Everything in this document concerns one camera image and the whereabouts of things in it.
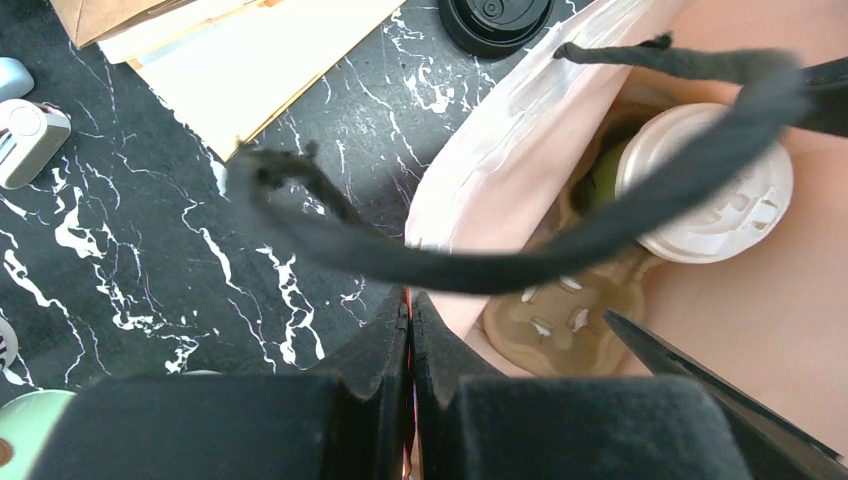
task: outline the plastic lid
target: plastic lid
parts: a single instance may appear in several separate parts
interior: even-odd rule
[[[439,0],[439,17],[462,50],[481,58],[518,51],[547,24],[553,0]]]
[[[727,106],[711,103],[682,105],[646,123],[621,157],[616,196],[727,110]],[[789,207],[792,187],[792,161],[786,149],[775,143],[712,200],[639,242],[654,255],[673,262],[725,260],[754,246],[774,229]]]

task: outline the light blue object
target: light blue object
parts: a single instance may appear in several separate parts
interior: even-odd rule
[[[21,98],[35,87],[35,80],[24,64],[9,57],[0,57],[0,103]]]

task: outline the paper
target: paper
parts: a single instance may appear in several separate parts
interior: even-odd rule
[[[77,48],[192,0],[50,0]]]
[[[251,6],[129,64],[226,160],[403,2]]]
[[[99,40],[97,46],[110,63],[121,63],[149,53],[163,45],[179,40],[208,24],[220,22],[227,15],[257,0],[195,0],[176,10]],[[280,0],[265,0],[272,4]]]

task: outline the black object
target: black object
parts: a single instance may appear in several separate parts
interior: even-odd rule
[[[448,36],[481,58],[509,56],[545,25],[554,0],[439,0],[439,17]]]
[[[30,480],[397,480],[416,424],[425,479],[848,478],[834,452],[785,421],[747,415],[744,399],[718,397],[725,418],[698,383],[732,387],[626,319],[607,321],[672,375],[507,378],[447,329],[426,294],[411,301],[395,288],[350,343],[302,374],[107,379],[83,390]],[[763,441],[764,428],[790,441]]]

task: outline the white plastic object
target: white plastic object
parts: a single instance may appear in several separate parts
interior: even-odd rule
[[[0,317],[0,372],[9,368],[18,356],[18,337],[5,318]]]
[[[654,117],[627,144],[615,183],[616,196],[665,162],[729,107],[681,105]],[[654,255],[678,263],[714,263],[759,243],[783,218],[792,197],[789,153],[775,142],[710,201],[639,239]]]
[[[31,182],[70,134],[70,120],[54,108],[19,99],[0,103],[0,186]]]

